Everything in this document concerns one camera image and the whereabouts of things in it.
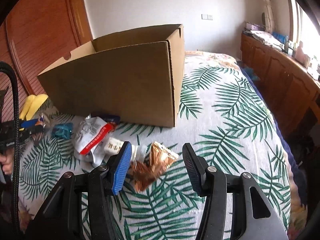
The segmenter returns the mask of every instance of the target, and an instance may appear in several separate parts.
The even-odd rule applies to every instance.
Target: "silver screw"
[[[210,172],[216,172],[217,171],[217,168],[215,166],[209,166],[208,167],[208,171]]]
[[[251,174],[248,173],[248,172],[244,172],[244,173],[242,174],[242,176],[243,176],[244,178],[246,178],[246,179],[250,179],[250,178],[251,178]]]
[[[100,166],[98,166],[98,170],[99,171],[105,171],[107,169],[107,165],[101,164]]]
[[[66,179],[67,178],[70,178],[72,176],[72,172],[71,171],[67,171],[63,174],[63,177],[65,177]]]

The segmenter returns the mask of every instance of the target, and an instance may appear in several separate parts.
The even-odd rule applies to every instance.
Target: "red stripe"
[[[84,149],[80,152],[80,154],[87,154],[93,146],[96,146],[102,139],[113,129],[113,126],[110,123],[107,123],[103,126],[97,136],[90,142]]]

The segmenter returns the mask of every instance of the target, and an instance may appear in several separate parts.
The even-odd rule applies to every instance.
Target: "floral blanket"
[[[158,141],[180,155],[146,191],[135,193],[126,181],[120,194],[110,199],[120,239],[195,238],[205,198],[192,190],[181,156],[186,142],[209,165],[225,173],[250,172],[288,229],[292,173],[287,153],[270,111],[235,62],[224,54],[187,52],[176,127],[121,123],[113,133],[113,137],[136,145]],[[73,122],[74,130],[83,120],[59,113],[50,100],[40,112],[50,116],[52,125]],[[93,169],[90,163],[75,159],[73,150],[72,139],[52,138],[50,133],[38,145],[23,145],[19,191],[23,214],[37,213],[64,172],[81,174]],[[83,229],[90,238],[86,200],[83,194]],[[232,198],[228,196],[224,239],[230,237],[231,213]]]

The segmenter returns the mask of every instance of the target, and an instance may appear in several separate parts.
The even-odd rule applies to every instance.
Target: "gold foil package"
[[[136,192],[144,191],[179,158],[175,152],[158,142],[153,142],[150,148],[149,165],[134,160],[131,162],[130,173],[133,176]]]

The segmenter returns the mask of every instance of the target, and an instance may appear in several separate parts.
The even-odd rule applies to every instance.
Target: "yellow banana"
[[[33,115],[36,113],[39,107],[47,100],[47,98],[48,98],[48,95],[45,95],[45,94],[40,94],[35,97],[26,115],[27,121],[33,117]]]
[[[22,119],[22,120],[25,119],[25,117],[26,117],[26,115],[27,115],[27,113],[28,113],[28,111],[30,109],[30,106],[31,106],[31,104],[32,104],[32,102],[33,102],[33,100],[35,98],[36,98],[35,95],[30,95],[30,96],[27,97],[27,99],[26,99],[26,101],[25,101],[25,103],[23,105],[23,109],[22,109],[22,111],[20,113],[20,116],[19,116],[20,119]]]

